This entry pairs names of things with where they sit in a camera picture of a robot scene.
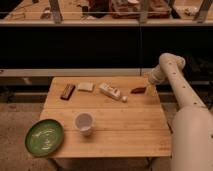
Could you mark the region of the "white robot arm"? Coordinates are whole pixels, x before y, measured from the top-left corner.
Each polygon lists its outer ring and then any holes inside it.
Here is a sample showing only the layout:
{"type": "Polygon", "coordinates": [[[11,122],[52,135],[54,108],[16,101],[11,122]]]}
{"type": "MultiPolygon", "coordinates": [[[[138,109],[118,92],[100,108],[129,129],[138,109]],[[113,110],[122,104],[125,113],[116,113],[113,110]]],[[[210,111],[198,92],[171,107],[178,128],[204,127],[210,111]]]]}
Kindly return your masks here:
{"type": "Polygon", "coordinates": [[[213,171],[213,114],[182,75],[185,59],[163,53],[151,85],[168,80],[179,105],[172,122],[171,171],[213,171]]]}

